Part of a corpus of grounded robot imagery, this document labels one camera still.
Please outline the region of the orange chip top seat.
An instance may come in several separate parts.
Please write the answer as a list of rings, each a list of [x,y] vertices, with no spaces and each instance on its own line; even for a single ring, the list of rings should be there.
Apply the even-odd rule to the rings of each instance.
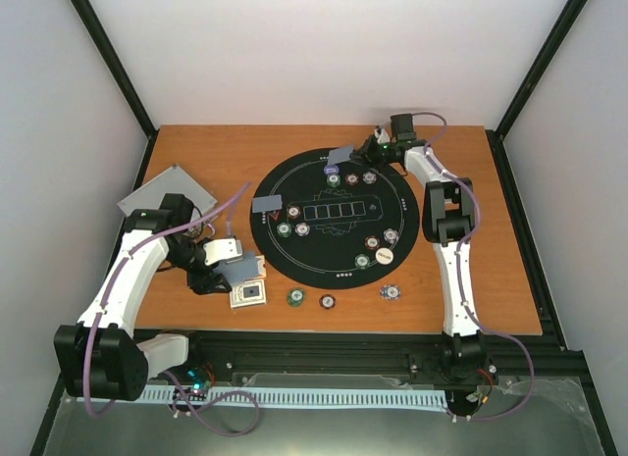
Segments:
[[[345,177],[345,182],[349,185],[355,185],[359,182],[359,178],[356,174],[349,174]]]

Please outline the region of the orange chip seat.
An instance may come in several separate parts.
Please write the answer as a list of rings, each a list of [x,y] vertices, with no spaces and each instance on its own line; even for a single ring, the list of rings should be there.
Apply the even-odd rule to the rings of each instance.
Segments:
[[[355,185],[359,182],[359,178],[356,174],[349,174],[345,177],[345,182],[349,185]]]
[[[380,240],[376,236],[368,236],[365,238],[365,246],[370,250],[377,250],[380,248]]]

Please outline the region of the blue backed card deck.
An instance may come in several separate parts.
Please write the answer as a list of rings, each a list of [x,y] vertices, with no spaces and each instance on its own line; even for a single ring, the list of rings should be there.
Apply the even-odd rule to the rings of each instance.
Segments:
[[[239,260],[230,263],[220,262],[216,271],[222,274],[230,285],[235,285],[255,279],[259,274],[259,267],[255,253],[245,252]]]

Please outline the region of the green chip top seat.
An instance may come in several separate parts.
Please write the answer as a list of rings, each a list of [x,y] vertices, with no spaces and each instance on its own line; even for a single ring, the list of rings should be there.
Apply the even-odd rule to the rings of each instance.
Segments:
[[[327,184],[329,187],[338,187],[340,186],[340,176],[337,174],[331,174],[327,176]]]

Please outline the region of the green chip seat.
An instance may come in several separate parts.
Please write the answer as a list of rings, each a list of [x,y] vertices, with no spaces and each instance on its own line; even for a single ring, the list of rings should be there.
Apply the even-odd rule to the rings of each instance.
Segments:
[[[331,174],[327,176],[327,184],[329,187],[338,187],[340,186],[340,176],[337,174]]]
[[[292,233],[292,227],[288,223],[280,223],[277,225],[277,234],[280,237],[289,237]]]
[[[354,258],[354,265],[359,270],[365,270],[370,265],[370,258],[365,254],[358,254]]]

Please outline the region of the green poker chip stack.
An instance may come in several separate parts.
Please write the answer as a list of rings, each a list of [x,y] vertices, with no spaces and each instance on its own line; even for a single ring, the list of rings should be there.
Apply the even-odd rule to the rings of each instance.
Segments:
[[[290,307],[299,307],[306,298],[305,291],[302,288],[293,288],[288,292],[287,303]]]

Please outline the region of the dealt blue backed card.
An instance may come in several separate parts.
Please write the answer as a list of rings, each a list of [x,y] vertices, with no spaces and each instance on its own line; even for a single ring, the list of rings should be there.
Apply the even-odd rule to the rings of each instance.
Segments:
[[[253,214],[280,211],[282,207],[283,198],[281,194],[257,196],[251,202],[251,212]]]

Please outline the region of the orange poker chip stack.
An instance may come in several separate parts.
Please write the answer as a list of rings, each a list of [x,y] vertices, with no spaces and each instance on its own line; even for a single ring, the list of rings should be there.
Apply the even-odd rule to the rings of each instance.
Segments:
[[[325,310],[331,310],[336,307],[337,299],[331,294],[324,294],[319,299],[319,305]]]

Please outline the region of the blue poker chip stack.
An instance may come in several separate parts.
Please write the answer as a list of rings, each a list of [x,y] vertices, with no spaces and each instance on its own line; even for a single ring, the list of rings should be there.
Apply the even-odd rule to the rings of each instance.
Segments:
[[[380,289],[380,295],[387,301],[395,301],[401,297],[401,289],[396,284],[385,284]]]

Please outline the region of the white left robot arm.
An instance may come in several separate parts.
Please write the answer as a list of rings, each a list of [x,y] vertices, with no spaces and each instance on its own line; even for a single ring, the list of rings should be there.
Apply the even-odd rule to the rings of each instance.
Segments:
[[[89,307],[73,325],[61,325],[53,344],[66,391],[92,398],[134,401],[147,382],[172,370],[183,380],[197,378],[204,356],[188,336],[160,333],[138,343],[135,322],[153,277],[164,262],[185,272],[187,286],[203,295],[231,291],[221,262],[239,258],[234,236],[195,241],[186,231],[202,225],[194,205],[182,194],[168,193],[156,209],[136,209],[123,225],[117,258]]]

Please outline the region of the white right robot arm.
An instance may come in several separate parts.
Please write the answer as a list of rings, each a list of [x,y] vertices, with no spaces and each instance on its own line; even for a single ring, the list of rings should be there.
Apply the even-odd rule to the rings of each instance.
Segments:
[[[422,185],[421,225],[438,260],[445,304],[441,374],[451,382],[466,379],[487,361],[470,270],[471,238],[479,225],[471,180],[447,169],[412,132],[390,139],[377,129],[351,157],[373,168],[398,163]]]

